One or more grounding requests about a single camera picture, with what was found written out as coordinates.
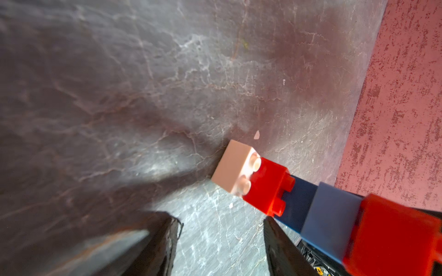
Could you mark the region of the long blue lego brick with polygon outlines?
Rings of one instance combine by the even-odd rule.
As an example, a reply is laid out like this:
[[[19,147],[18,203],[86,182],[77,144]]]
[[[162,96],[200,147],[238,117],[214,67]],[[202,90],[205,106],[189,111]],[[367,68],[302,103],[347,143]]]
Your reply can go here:
[[[362,198],[321,182],[301,237],[332,260],[343,263]]]

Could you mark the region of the small blue lego brick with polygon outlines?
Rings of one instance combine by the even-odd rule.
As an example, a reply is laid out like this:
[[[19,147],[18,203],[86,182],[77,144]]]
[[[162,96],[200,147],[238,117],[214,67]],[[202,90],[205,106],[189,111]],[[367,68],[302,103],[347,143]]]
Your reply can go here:
[[[274,215],[274,218],[293,231],[301,233],[318,186],[294,175],[291,178],[295,180],[293,189],[282,195],[285,210],[282,216]]]

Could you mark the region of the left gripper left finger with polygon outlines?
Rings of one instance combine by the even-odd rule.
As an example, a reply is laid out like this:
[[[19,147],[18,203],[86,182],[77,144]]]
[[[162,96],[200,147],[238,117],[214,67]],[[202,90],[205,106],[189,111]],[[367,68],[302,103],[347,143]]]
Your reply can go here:
[[[183,222],[167,212],[155,220],[153,232],[95,272],[96,276],[170,276]]]

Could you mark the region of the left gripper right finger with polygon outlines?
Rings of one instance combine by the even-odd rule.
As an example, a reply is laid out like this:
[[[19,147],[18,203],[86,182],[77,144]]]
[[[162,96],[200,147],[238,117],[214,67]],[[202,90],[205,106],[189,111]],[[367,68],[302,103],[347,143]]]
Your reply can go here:
[[[264,242],[271,276],[318,276],[273,217],[264,219]]]

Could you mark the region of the red lego brick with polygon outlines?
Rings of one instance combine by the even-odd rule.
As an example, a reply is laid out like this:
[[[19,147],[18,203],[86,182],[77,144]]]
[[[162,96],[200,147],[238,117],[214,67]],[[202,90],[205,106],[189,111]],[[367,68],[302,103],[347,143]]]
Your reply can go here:
[[[442,262],[442,221],[370,194],[362,200],[343,265],[353,276],[430,276]]]
[[[280,217],[286,203],[282,199],[285,192],[291,192],[295,185],[289,170],[273,161],[262,158],[261,167],[251,176],[251,189],[243,200],[267,216]]]

